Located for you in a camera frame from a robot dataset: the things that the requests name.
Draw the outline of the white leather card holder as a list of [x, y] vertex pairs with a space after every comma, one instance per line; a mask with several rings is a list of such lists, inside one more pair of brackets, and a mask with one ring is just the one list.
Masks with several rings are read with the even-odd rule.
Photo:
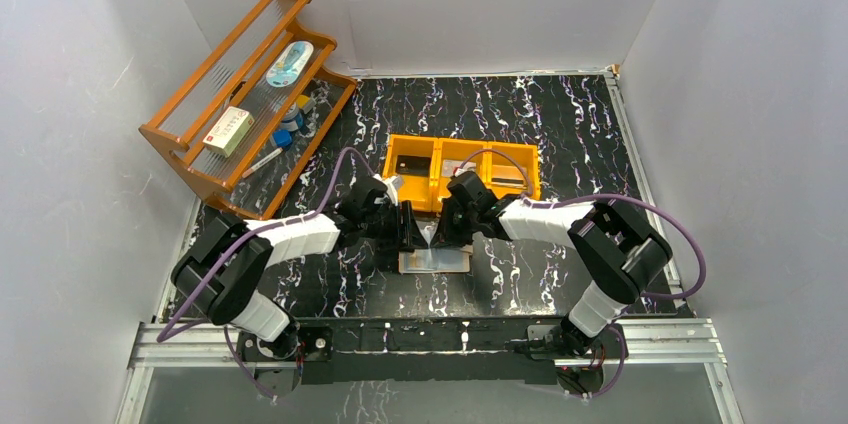
[[467, 273], [472, 254], [472, 246], [400, 252], [398, 271], [400, 274]]

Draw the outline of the black credit card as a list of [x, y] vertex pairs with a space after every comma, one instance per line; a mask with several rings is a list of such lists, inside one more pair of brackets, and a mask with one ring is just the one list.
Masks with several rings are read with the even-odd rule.
[[428, 177], [430, 175], [431, 158], [429, 156], [399, 155], [395, 171], [400, 175]]

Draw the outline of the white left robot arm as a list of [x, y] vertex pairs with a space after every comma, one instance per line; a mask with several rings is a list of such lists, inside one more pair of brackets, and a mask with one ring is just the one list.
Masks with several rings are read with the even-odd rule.
[[397, 178], [366, 177], [316, 211], [268, 221], [222, 214], [171, 272], [172, 284], [189, 306], [216, 326], [230, 325], [263, 343], [275, 359], [301, 345], [300, 325], [258, 286], [265, 270], [284, 261], [325, 255], [372, 240], [411, 253], [429, 241], [415, 222], [412, 205], [400, 199]]

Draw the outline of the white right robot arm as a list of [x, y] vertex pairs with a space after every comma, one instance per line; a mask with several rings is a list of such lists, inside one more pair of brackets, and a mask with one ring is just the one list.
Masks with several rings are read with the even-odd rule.
[[582, 356], [672, 259], [668, 242], [622, 197], [586, 197], [588, 208], [542, 202], [519, 194], [497, 196], [477, 174], [452, 178], [434, 248], [469, 245], [477, 233], [502, 241], [534, 240], [572, 248], [591, 282], [556, 330], [531, 331], [520, 351]]

